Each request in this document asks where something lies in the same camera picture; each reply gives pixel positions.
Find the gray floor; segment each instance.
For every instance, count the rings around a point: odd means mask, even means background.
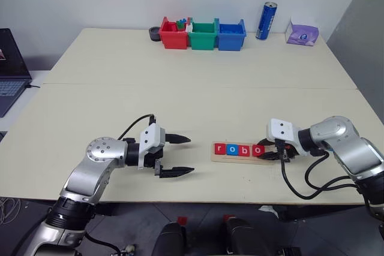
[[[0,225],[0,255],[10,255],[23,233],[47,208],[47,205],[23,200],[18,217],[11,224]],[[97,239],[120,248],[134,243],[138,247],[136,255],[150,255],[162,227],[176,221],[178,216],[186,216],[188,255],[214,255],[221,252],[218,235],[223,215],[234,214],[262,229],[276,248],[299,246],[303,255],[318,256],[384,255],[384,241],[377,229],[379,223],[371,219],[363,207],[288,223],[258,208],[249,204],[128,203],[120,204],[115,216],[96,216],[87,229]],[[84,256],[111,253],[109,248],[87,240],[78,250]]]

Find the blue plastic bin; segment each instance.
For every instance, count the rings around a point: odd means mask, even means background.
[[[227,51],[240,51],[247,36],[244,20],[239,24],[220,24],[218,25],[218,49]]]

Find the laptop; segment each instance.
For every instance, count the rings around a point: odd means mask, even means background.
[[[0,118],[32,81],[10,29],[0,29]]]

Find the white table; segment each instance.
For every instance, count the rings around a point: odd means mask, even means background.
[[[31,85],[41,86],[49,70],[32,70],[29,72],[32,77]],[[0,118],[0,131],[8,131],[15,123],[24,107],[33,99],[39,88],[31,87],[24,90],[7,114]]]
[[[284,183],[279,163],[210,160],[213,141],[258,142],[265,138],[265,125],[272,117],[306,128],[328,116],[347,116],[362,136],[384,150],[383,124],[321,39],[319,46],[302,47],[285,44],[282,35],[272,34],[270,42],[249,35],[243,51],[226,53],[164,50],[161,43],[150,42],[147,33],[104,29],[81,33],[0,143],[1,159],[12,159],[1,165],[0,195],[56,199],[91,140],[117,137],[137,117],[155,113],[168,132],[192,139],[164,148],[164,168],[182,165],[196,170],[159,179],[151,168],[118,169],[102,200],[362,203],[352,188],[301,200]],[[119,44],[116,38],[130,45]],[[104,51],[112,49],[108,57],[95,56],[102,46]],[[317,67],[322,79],[314,63],[322,65]],[[269,72],[250,77],[259,69]],[[214,74],[217,70],[220,77]],[[267,81],[265,75],[271,71],[276,71],[275,77]],[[145,125],[138,124],[130,135],[138,137]],[[314,160],[297,157],[287,165],[289,179],[303,194],[313,192],[304,182],[304,171]],[[311,180],[320,185],[341,175],[345,172],[332,156],[316,167]]]

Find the red label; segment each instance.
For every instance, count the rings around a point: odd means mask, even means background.
[[[252,145],[252,156],[259,157],[261,154],[264,154],[265,148],[263,145]]]
[[[226,154],[225,143],[215,143],[215,154],[216,155],[225,155]]]
[[[250,156],[250,147],[248,145],[239,145],[239,156]]]

